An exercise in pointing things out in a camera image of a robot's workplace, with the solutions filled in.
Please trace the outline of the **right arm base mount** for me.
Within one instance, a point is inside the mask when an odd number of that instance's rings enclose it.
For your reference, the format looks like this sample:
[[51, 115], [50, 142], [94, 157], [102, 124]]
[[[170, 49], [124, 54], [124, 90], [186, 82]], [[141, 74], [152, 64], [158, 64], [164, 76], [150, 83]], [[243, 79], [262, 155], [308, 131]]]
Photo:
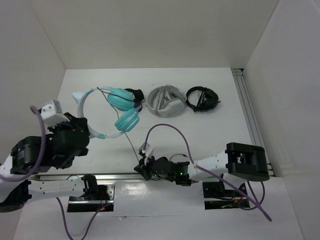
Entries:
[[249, 201], [234, 189], [226, 189], [223, 182], [203, 182], [205, 210], [250, 208]]

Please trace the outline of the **teal white cat-ear headphones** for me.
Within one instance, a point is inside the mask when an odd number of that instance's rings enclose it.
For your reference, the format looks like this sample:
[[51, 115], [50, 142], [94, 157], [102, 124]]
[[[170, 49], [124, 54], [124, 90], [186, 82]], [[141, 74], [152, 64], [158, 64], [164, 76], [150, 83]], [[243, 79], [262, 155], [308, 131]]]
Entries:
[[[91, 139], [115, 139], [130, 132], [139, 122], [139, 113], [134, 108], [134, 96], [124, 88], [112, 86], [99, 86], [83, 92], [73, 92], [72, 98], [76, 102], [76, 114], [78, 118], [87, 118], [89, 137]], [[101, 118], [103, 123], [100, 128], [105, 127], [107, 114], [111, 114], [111, 124], [116, 132], [105, 134], [92, 128], [93, 116]]]

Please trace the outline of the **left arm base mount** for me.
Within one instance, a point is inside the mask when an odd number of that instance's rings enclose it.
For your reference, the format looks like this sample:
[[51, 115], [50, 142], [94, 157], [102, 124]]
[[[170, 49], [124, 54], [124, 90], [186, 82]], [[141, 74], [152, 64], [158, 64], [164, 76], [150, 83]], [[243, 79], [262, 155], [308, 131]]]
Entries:
[[68, 199], [68, 213], [90, 213], [100, 209], [101, 212], [114, 210], [114, 184], [98, 184], [94, 175], [86, 174], [80, 177], [86, 183], [89, 192], [80, 197], [70, 196]]

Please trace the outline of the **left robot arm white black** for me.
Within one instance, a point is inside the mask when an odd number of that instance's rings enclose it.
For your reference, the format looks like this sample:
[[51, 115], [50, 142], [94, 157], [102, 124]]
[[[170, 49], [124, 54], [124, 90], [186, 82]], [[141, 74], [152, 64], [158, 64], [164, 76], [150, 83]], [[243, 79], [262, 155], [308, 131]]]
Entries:
[[27, 202], [63, 196], [83, 197], [92, 200], [97, 197], [97, 179], [86, 174], [77, 179], [36, 181], [30, 175], [46, 173], [50, 168], [67, 169], [76, 157], [88, 154], [90, 142], [88, 120], [85, 117], [68, 116], [67, 121], [48, 127], [41, 136], [28, 136], [11, 150], [7, 160], [0, 167], [0, 175], [13, 181], [0, 182], [0, 211], [17, 211]]

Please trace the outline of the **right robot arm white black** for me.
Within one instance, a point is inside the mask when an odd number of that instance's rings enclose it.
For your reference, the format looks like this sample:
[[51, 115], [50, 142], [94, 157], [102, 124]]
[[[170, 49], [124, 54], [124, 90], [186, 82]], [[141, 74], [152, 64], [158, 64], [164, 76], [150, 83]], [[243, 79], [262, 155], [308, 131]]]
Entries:
[[270, 179], [265, 149], [261, 146], [231, 142], [219, 154], [192, 162], [173, 162], [163, 156], [154, 157], [154, 148], [142, 145], [139, 149], [141, 159], [134, 171], [146, 181], [159, 176], [180, 186], [190, 186], [214, 176], [225, 174], [242, 179], [243, 182], [265, 182]]

